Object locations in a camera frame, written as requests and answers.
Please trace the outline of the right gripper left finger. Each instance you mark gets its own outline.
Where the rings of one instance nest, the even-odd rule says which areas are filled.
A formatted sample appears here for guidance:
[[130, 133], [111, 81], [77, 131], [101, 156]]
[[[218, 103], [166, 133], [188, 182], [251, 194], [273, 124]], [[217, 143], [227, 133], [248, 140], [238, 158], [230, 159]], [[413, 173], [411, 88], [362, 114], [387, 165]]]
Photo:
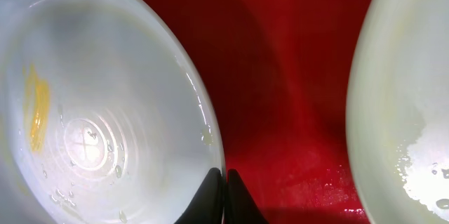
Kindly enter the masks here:
[[223, 192], [221, 171], [211, 168], [175, 224], [220, 224], [224, 208]]

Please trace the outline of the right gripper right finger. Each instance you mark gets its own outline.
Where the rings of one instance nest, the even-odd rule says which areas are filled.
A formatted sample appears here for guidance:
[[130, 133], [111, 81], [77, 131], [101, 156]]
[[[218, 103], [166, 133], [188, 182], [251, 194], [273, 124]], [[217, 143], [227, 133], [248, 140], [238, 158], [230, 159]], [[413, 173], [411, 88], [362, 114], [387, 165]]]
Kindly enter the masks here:
[[224, 195], [226, 224], [268, 224], [236, 169], [228, 170]]

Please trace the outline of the light blue plate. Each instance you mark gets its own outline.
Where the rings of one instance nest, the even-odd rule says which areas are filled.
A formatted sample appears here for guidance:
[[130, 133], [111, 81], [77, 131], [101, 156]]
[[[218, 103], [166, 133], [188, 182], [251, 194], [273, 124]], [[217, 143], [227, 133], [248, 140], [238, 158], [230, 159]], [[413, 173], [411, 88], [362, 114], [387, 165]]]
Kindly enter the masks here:
[[143, 0], [1, 0], [1, 222], [175, 223], [220, 131]]

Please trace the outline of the white plate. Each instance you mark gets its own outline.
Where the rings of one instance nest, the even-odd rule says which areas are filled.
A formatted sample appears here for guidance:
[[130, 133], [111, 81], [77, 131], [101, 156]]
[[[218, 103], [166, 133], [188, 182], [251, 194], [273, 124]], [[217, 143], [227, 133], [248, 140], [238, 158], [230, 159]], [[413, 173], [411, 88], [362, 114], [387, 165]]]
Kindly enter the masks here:
[[448, 222], [448, 0], [371, 1], [346, 132], [371, 223]]

